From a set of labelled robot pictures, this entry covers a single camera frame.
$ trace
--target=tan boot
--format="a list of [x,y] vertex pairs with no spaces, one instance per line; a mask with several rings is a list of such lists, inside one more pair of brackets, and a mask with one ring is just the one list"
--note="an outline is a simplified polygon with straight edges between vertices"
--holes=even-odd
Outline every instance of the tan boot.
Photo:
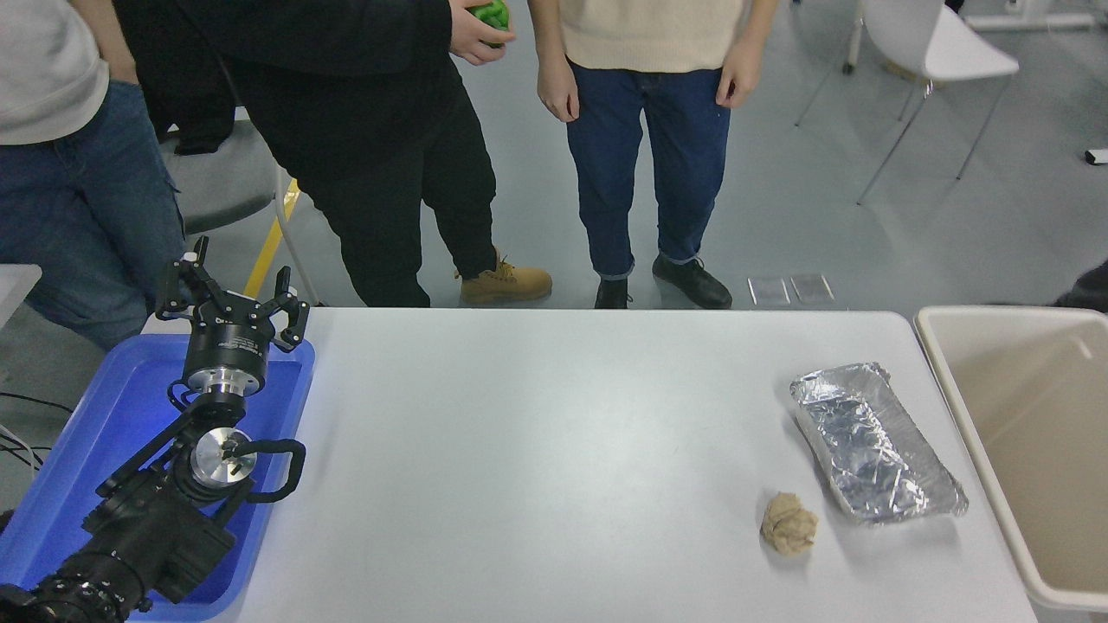
[[470,305],[534,300],[551,293],[554,282],[542,268],[516,268],[496,252],[496,268],[462,279],[462,300]]

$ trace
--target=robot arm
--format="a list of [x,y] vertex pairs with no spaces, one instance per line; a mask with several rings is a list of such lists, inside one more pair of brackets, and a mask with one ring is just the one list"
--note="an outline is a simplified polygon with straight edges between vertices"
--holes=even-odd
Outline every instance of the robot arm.
[[[302,343],[308,304],[289,287],[287,266],[268,302],[222,289],[204,269],[206,249],[201,237],[166,267],[156,310],[192,323],[184,371],[171,389],[183,384],[197,397],[174,400],[181,416],[96,488],[104,500],[82,524],[92,537],[80,551],[34,589],[0,585],[0,623],[119,623],[150,610],[152,590],[178,603],[234,547],[226,524],[243,503],[275,502],[296,489],[304,446],[254,441],[234,427],[246,398],[265,386],[269,344],[287,353]],[[288,326],[278,336],[270,318],[279,312]],[[253,491],[258,453],[286,452],[285,484]]]

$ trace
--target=hand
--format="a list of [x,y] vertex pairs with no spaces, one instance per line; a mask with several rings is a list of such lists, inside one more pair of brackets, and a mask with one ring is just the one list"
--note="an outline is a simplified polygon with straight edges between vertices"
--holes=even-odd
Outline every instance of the hand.
[[573,78],[573,70],[565,57],[538,62],[538,101],[563,123],[576,121],[581,116],[577,81]]
[[450,2],[450,53],[465,59],[472,65],[483,65],[504,57],[505,48],[490,48],[489,43],[515,41],[511,30],[496,30],[466,11],[470,7],[488,4],[489,0],[449,0]]
[[724,72],[716,89],[716,105],[737,109],[753,93],[761,79],[763,45],[740,39],[724,60]]
[[123,29],[115,17],[111,0],[73,0],[73,9],[89,24],[100,58],[107,61],[107,74],[112,80],[138,84],[135,60],[123,39]]

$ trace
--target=foil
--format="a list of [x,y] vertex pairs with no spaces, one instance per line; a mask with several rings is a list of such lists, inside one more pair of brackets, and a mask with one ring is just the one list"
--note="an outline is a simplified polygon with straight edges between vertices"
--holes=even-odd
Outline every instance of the foil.
[[961,515],[965,492],[943,467],[876,362],[804,375],[789,386],[793,419],[839,505],[863,523]]

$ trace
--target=yellow floor tape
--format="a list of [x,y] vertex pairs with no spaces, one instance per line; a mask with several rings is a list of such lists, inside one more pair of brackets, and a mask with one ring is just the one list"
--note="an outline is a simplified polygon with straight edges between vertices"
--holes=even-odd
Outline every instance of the yellow floor tape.
[[[296,180],[288,185],[288,190],[285,191],[285,221],[288,222],[293,218],[293,211],[296,210],[296,201],[300,198],[300,186],[297,185]],[[277,255],[277,247],[280,246],[280,241],[283,236],[280,233],[280,223],[277,222],[277,217],[274,217],[274,224],[269,226],[269,235],[266,236],[266,244],[261,245],[261,253],[258,254],[258,258],[254,261],[254,269],[250,270],[250,277],[246,280],[246,287],[243,289],[243,294],[250,298],[257,298],[258,293],[261,292],[261,284],[266,279],[266,275],[269,274],[269,267],[274,263],[274,256]]]

